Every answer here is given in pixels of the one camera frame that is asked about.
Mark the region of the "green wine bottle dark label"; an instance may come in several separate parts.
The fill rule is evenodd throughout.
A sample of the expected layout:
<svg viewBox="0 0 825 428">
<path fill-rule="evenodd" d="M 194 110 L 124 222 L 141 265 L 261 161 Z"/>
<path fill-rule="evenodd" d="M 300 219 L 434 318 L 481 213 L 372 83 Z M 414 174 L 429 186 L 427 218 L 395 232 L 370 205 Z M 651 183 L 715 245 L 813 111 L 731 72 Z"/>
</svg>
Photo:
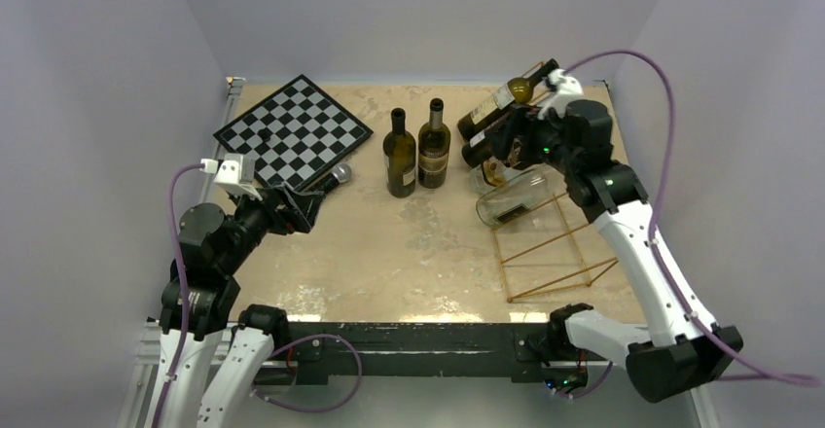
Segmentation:
<svg viewBox="0 0 825 428">
<path fill-rule="evenodd" d="M 505 161 L 508 158 L 511 143 L 505 138 L 506 126 L 506 122 L 494 124 L 473 136 L 462 147 L 461 156 L 468 167 L 475 168 L 490 159 Z"/>
</svg>

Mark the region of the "black white chessboard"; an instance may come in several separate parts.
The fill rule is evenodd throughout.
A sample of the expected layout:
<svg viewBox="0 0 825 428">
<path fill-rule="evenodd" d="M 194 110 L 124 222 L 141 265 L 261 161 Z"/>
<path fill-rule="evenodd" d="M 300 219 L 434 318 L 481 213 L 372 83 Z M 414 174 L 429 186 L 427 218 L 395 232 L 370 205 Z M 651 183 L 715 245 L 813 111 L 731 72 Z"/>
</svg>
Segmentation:
<svg viewBox="0 0 825 428">
<path fill-rule="evenodd" d="M 268 131 L 264 141 L 259 133 Z M 214 134 L 229 153 L 255 160 L 263 187 L 311 185 L 373 135 L 373 131 L 305 75 L 282 86 Z"/>
</svg>

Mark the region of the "clear square liquor bottle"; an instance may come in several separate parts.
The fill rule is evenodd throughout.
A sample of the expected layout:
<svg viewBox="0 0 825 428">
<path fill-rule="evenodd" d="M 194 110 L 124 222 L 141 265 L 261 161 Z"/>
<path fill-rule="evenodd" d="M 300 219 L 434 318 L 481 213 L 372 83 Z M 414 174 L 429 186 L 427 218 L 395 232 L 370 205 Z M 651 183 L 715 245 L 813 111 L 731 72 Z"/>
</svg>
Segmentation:
<svg viewBox="0 0 825 428">
<path fill-rule="evenodd" d="M 519 170 L 506 166 L 496 158 L 491 158 L 470 170 L 470 180 L 475 192 L 484 195 L 505 185 L 519 174 Z"/>
</svg>

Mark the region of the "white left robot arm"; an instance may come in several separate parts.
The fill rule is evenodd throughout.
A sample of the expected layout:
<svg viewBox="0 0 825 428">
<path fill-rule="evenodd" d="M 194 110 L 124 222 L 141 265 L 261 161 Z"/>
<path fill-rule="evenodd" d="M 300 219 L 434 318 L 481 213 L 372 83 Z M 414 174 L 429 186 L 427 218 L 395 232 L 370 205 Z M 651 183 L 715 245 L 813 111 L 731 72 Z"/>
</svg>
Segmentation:
<svg viewBox="0 0 825 428">
<path fill-rule="evenodd" d="M 325 197 L 273 187 L 260 199 L 234 197 L 232 214 L 212 202 L 182 214 L 176 275 L 161 294 L 159 374 L 146 426 L 228 426 L 262 364 L 287 352 L 285 311 L 251 305 L 225 362 L 210 371 L 240 291 L 235 273 L 268 234 L 310 232 Z"/>
</svg>

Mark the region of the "tall dark green bottle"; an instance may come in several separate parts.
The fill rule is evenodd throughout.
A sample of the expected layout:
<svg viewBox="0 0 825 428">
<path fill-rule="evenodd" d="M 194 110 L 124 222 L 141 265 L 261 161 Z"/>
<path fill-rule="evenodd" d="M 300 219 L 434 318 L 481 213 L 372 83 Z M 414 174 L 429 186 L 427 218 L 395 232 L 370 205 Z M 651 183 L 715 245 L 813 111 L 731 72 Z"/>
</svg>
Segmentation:
<svg viewBox="0 0 825 428">
<path fill-rule="evenodd" d="M 404 109 L 394 108 L 390 119 L 391 130 L 382 142 L 386 186 L 390 194 L 403 198 L 411 195 L 416 187 L 416 142 L 406 129 Z"/>
</svg>

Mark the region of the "clear glass bottle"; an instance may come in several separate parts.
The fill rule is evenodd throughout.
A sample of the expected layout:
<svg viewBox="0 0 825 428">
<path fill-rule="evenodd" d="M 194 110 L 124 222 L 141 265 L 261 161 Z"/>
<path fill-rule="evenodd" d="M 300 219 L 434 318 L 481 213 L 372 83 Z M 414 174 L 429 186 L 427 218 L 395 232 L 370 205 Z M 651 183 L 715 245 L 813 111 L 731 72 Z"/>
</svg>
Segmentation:
<svg viewBox="0 0 825 428">
<path fill-rule="evenodd" d="M 497 228 L 551 201 L 563 191 L 563 176 L 547 165 L 533 166 L 482 195 L 476 212 L 483 224 Z"/>
</svg>

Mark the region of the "green bottle silver neck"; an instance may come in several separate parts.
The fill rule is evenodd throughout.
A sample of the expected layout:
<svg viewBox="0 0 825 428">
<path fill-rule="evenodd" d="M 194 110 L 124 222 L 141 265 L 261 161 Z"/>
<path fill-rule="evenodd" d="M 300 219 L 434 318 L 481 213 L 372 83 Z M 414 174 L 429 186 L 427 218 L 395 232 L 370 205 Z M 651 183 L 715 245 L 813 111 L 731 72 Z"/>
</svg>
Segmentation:
<svg viewBox="0 0 825 428">
<path fill-rule="evenodd" d="M 427 189 L 437 189 L 447 179 L 451 133 L 443 121 L 444 108 L 441 98 L 433 98 L 428 121 L 418 132 L 417 179 Z"/>
</svg>

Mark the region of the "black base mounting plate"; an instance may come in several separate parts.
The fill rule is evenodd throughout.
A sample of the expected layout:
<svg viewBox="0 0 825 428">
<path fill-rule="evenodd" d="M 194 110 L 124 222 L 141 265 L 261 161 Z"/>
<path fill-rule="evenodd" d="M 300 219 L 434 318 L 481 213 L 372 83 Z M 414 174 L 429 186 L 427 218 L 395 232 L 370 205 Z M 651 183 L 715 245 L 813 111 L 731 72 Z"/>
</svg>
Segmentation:
<svg viewBox="0 0 825 428">
<path fill-rule="evenodd" d="M 337 375 L 500 377 L 516 383 L 561 376 L 565 368 L 600 366 L 605 359 L 553 346 L 545 323 L 292 322 L 298 345 L 269 358 L 262 385 L 295 373 L 301 385 Z"/>
</svg>

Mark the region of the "black silver microphone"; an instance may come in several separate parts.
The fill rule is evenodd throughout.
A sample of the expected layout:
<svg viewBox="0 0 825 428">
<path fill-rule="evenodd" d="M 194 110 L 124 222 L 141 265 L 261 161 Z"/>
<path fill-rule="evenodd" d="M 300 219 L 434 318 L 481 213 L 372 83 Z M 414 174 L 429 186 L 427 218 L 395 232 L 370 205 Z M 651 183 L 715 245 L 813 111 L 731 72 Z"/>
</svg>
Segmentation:
<svg viewBox="0 0 825 428">
<path fill-rule="evenodd" d="M 349 183 L 352 177 L 353 172 L 351 166 L 346 162 L 338 163 L 316 183 L 311 185 L 306 192 L 326 196 L 339 186 Z"/>
</svg>

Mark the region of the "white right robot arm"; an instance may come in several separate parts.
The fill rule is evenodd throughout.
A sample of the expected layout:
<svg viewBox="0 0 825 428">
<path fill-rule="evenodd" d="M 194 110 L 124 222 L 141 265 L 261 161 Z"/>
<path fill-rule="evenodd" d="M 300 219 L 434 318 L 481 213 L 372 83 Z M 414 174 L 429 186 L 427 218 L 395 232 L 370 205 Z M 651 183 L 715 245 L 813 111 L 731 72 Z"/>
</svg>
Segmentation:
<svg viewBox="0 0 825 428">
<path fill-rule="evenodd" d="M 641 305 L 647 328 L 608 319 L 585 303 L 551 314 L 546 343 L 557 356 L 588 350 L 623 368 L 636 392 L 658 403 L 720 378 L 743 340 L 722 327 L 698 298 L 654 231 L 653 208 L 631 167 L 613 157 L 613 120 L 596 101 L 563 111 L 519 105 L 484 137 L 513 168 L 548 165 L 614 251 Z"/>
</svg>

